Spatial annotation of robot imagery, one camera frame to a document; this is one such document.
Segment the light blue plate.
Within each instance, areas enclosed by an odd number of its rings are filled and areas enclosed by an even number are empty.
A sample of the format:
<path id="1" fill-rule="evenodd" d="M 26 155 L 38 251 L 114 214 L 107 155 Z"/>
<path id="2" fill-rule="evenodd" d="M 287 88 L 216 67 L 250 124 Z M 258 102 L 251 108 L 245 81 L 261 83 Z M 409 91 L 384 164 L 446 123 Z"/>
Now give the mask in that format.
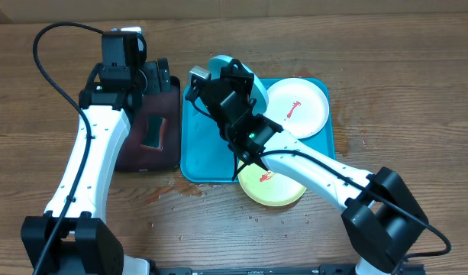
<path id="1" fill-rule="evenodd" d="M 212 79 L 219 79 L 221 68 L 227 66 L 233 60 L 232 57 L 227 55 L 217 55 L 208 61 L 208 71 L 211 73 Z M 256 99 L 256 104 L 253 107 L 253 114 L 263 114 L 268 106 L 269 99 L 267 90 L 261 83 L 257 75 L 253 77 L 253 87 L 250 94 L 251 98 Z"/>

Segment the green and orange sponge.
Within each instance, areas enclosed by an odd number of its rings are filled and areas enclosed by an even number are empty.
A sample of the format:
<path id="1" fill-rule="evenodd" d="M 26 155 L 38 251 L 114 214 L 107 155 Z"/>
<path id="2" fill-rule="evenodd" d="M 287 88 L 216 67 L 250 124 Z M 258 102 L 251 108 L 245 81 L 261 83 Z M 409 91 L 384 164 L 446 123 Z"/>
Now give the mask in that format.
<path id="1" fill-rule="evenodd" d="M 167 120 L 160 116 L 149 116 L 147 119 L 147 132 L 140 146 L 147 150 L 161 151 L 163 149 L 163 136 L 166 131 Z"/>

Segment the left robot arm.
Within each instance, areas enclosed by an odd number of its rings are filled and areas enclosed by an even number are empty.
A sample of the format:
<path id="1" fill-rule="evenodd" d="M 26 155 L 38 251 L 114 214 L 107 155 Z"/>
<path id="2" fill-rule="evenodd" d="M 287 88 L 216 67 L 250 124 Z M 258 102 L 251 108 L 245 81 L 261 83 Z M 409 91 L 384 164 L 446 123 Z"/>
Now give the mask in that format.
<path id="1" fill-rule="evenodd" d="M 153 274 L 153 261 L 125 255 L 106 225 L 111 178 L 152 77 L 139 27 L 102 31 L 102 61 L 77 101 L 79 129 L 63 178 L 40 216 L 28 216 L 21 240 L 35 274 Z"/>

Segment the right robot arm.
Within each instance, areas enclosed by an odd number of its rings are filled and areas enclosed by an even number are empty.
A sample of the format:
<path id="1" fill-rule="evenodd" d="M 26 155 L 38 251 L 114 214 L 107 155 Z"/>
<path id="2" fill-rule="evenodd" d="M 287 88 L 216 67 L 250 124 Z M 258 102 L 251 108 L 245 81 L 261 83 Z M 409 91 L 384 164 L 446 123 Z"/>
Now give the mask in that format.
<path id="1" fill-rule="evenodd" d="M 237 59 L 217 56 L 189 71 L 186 100 L 210 118 L 217 136 L 249 166 L 285 176 L 320 195 L 339 211 L 353 249 L 357 274 L 394 274 L 428 218 L 400 175 L 340 163 L 304 143 L 328 121 L 328 98 L 313 82 L 287 78 L 263 87 Z"/>

